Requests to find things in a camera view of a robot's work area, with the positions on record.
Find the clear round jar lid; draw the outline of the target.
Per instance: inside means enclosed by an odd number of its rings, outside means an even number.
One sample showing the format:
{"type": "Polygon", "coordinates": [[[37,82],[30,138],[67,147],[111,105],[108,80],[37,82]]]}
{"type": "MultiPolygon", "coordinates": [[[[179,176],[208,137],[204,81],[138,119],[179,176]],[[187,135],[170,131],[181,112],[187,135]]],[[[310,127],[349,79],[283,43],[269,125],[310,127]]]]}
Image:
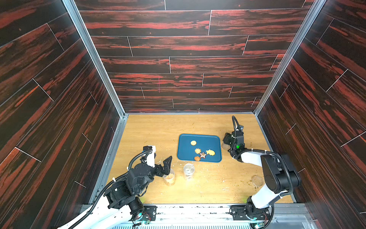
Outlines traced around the clear round jar lid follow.
{"type": "Polygon", "coordinates": [[[261,188],[265,184],[264,179],[259,175],[253,175],[251,177],[251,182],[255,189],[261,188]]]}

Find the clear plastic cookie jar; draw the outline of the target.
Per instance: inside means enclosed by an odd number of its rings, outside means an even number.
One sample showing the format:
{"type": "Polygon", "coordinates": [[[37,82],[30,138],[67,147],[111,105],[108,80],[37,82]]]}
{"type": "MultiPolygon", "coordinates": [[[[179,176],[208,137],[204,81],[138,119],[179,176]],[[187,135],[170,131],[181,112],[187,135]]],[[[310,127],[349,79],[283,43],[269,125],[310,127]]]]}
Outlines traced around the clear plastic cookie jar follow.
{"type": "Polygon", "coordinates": [[[221,147],[222,147],[222,149],[224,149],[224,150],[230,150],[230,145],[228,145],[228,144],[225,144],[225,143],[222,143],[221,144],[221,147]]]}

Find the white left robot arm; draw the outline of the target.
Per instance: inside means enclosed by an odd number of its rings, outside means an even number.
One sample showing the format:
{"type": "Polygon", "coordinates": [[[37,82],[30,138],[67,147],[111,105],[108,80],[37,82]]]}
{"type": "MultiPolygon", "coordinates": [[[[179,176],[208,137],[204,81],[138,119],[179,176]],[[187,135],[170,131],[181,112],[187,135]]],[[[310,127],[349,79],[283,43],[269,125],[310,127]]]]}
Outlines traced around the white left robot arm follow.
{"type": "Polygon", "coordinates": [[[61,227],[110,229],[120,223],[140,219],[144,212],[140,197],[155,177],[168,176],[171,172],[172,156],[158,165],[155,153],[155,146],[144,146],[143,151],[131,159],[126,173],[113,178],[87,210],[61,227]]]}

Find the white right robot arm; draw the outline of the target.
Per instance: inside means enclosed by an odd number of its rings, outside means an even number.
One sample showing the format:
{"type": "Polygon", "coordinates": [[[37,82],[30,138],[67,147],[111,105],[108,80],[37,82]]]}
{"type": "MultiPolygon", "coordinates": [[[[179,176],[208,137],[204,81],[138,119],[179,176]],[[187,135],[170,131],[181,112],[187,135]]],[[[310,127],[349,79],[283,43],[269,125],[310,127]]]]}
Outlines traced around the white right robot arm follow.
{"type": "Polygon", "coordinates": [[[274,204],[283,197],[292,195],[302,180],[287,154],[246,148],[244,127],[235,116],[232,116],[232,122],[234,130],[225,134],[223,144],[228,145],[227,151],[238,162],[260,166],[265,184],[256,194],[248,197],[244,206],[231,207],[230,214],[233,219],[246,217],[252,221],[263,221],[264,228],[273,219],[274,204]]]}

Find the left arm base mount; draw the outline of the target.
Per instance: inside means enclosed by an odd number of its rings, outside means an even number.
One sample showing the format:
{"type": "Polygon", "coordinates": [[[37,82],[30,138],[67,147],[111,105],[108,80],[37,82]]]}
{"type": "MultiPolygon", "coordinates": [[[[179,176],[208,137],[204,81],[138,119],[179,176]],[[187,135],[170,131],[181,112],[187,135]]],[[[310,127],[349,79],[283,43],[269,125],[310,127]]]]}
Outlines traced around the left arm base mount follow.
{"type": "Polygon", "coordinates": [[[144,205],[139,197],[128,204],[131,212],[130,221],[135,225],[147,225],[152,221],[156,220],[157,206],[155,205],[144,205]]]}

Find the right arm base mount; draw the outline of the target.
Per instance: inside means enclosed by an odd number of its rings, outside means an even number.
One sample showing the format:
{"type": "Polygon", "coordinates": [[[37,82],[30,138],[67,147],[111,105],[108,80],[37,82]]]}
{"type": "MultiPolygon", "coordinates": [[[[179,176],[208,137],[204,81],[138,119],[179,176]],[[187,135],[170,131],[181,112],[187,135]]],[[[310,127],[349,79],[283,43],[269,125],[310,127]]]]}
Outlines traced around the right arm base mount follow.
{"type": "Polygon", "coordinates": [[[250,228],[265,229],[273,219],[274,206],[258,209],[252,201],[252,196],[250,196],[245,205],[232,205],[229,214],[233,217],[233,220],[259,220],[260,222],[249,223],[250,228]]]}

